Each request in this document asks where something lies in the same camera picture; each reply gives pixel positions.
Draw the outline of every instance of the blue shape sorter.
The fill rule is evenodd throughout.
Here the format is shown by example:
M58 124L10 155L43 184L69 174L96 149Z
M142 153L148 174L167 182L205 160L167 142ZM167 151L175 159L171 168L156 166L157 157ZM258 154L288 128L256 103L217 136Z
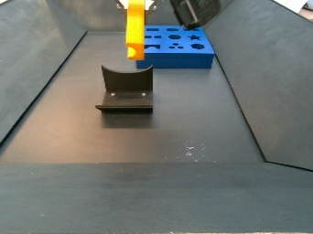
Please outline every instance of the blue shape sorter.
M145 69L209 69L213 50L200 27L145 26L144 60L136 67Z

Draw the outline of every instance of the yellow object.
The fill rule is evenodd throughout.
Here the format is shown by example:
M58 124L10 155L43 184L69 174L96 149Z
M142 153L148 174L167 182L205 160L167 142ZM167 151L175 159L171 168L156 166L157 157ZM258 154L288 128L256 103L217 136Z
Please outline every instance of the yellow object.
M144 0L128 0L125 46L128 59L144 59Z

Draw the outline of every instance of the black holder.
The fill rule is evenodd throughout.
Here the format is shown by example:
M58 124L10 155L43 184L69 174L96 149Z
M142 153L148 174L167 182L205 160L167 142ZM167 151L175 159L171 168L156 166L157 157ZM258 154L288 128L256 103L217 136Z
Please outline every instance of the black holder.
M203 26L220 12L220 0L169 0L180 25L187 29Z
M101 112L152 112L152 66L138 72L117 72L101 66L105 94Z

